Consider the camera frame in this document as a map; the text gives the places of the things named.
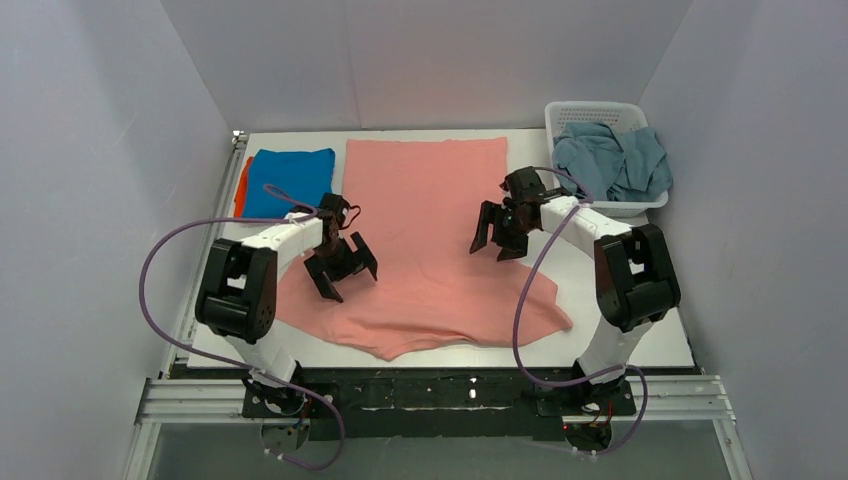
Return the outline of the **pink t shirt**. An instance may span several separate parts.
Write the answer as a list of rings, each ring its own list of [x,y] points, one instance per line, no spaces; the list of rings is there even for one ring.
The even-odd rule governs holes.
[[[501,196],[505,138],[400,142],[351,140],[343,196],[362,209],[354,228],[378,262],[337,284],[344,302],[320,297],[296,261],[278,286],[276,318],[321,340],[390,361],[449,344],[507,347],[530,273],[497,261],[496,246],[470,254],[480,205]],[[522,343],[568,330],[557,285],[537,274],[520,320]]]

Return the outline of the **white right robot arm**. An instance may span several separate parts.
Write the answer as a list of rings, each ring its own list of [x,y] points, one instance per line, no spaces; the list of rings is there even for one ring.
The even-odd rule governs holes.
[[[528,379],[545,388],[581,384],[607,385],[631,370],[628,361],[644,335],[679,306],[681,289],[662,229],[652,223],[633,226],[600,213],[587,187],[548,189],[539,167],[523,167],[504,177],[501,202],[484,201],[469,251],[488,243],[500,249],[499,261],[526,256],[532,231],[549,233],[528,274],[515,309],[512,336],[520,333],[520,320],[530,287],[552,244],[564,240],[587,255],[594,265],[595,298],[600,320],[585,351],[575,361],[571,380],[547,381],[530,374]]]

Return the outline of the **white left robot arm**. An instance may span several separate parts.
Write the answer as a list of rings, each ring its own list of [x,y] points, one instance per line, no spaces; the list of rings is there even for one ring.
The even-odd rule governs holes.
[[[237,351],[252,378],[279,388],[299,368],[276,324],[277,286],[298,258],[321,298],[342,302],[337,283],[378,262],[358,232],[347,234],[361,213],[343,196],[326,193],[316,207],[297,206],[251,236],[215,240],[195,303],[195,318]]]

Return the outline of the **folded blue t shirt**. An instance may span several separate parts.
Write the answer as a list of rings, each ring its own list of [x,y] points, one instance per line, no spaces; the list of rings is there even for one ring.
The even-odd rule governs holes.
[[[261,149],[253,157],[241,218],[280,218],[293,208],[290,202],[267,193],[266,184],[312,206],[317,206],[323,195],[332,191],[336,154],[330,148],[288,152]]]

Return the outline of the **folded orange t shirt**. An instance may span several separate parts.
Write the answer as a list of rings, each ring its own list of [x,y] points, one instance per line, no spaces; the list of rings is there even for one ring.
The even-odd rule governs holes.
[[[245,165],[241,170],[239,181],[237,184],[236,192],[234,195],[233,203],[233,216],[240,218],[243,215],[244,207],[246,204],[247,198],[247,190],[248,190],[248,180],[249,180],[249,171],[254,160],[253,156],[250,156],[245,161]]]

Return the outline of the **grey-blue t shirt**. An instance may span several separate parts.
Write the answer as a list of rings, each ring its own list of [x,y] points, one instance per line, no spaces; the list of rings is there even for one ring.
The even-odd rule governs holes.
[[[552,141],[558,180],[572,193],[596,201],[653,202],[673,176],[652,127],[618,132],[601,122],[568,122]]]

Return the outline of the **white plastic basket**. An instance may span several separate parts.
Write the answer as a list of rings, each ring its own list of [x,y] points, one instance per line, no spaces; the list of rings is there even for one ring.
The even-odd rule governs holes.
[[[618,102],[555,101],[545,108],[545,125],[550,156],[552,141],[568,122],[601,122],[618,132],[649,127],[643,111],[636,105]],[[668,201],[668,190],[653,202],[611,202],[594,200],[594,208],[608,217],[634,217],[649,208],[660,208]]]

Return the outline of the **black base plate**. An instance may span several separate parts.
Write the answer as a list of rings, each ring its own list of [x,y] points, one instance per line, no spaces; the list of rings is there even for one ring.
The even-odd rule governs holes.
[[[243,417],[291,423],[315,441],[395,437],[525,437],[562,441],[585,423],[606,428],[638,407],[629,385],[578,402],[512,368],[307,368],[294,383],[309,400],[243,376]]]

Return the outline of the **aluminium frame rail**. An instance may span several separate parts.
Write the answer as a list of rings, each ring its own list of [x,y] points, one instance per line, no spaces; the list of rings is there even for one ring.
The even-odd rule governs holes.
[[[343,155],[347,142],[356,140],[438,142],[503,137],[508,143],[506,160],[511,167],[548,162],[547,137],[541,129],[330,131],[240,134],[228,157],[221,162],[216,192],[205,198],[206,215],[231,209],[240,171],[250,153],[259,149],[314,150],[329,147]],[[137,432],[126,474],[130,478],[152,476],[173,454],[164,436],[168,427],[182,433],[200,428],[258,427],[258,420],[242,417],[236,401],[240,387],[225,376],[222,359],[207,359],[186,380],[176,376],[182,341],[196,342],[220,355],[230,353],[196,325],[187,304],[171,317],[146,314],[153,331],[165,339],[169,354],[158,380],[150,382],[137,418]],[[327,477],[362,477],[371,468],[376,478],[458,478],[462,473],[506,478],[510,470],[519,476],[551,478],[552,464],[561,461],[568,479],[747,479],[751,472],[736,431],[730,401],[716,375],[688,374],[682,362],[690,350],[680,343],[683,326],[674,318],[669,327],[650,334],[636,351],[638,358],[655,359],[659,341],[676,345],[660,358],[660,369],[648,377],[647,413],[636,437],[623,454],[609,463],[551,442],[534,442],[517,436],[482,436],[430,439],[395,435],[383,443],[350,440]],[[372,463],[366,456],[373,454]]]

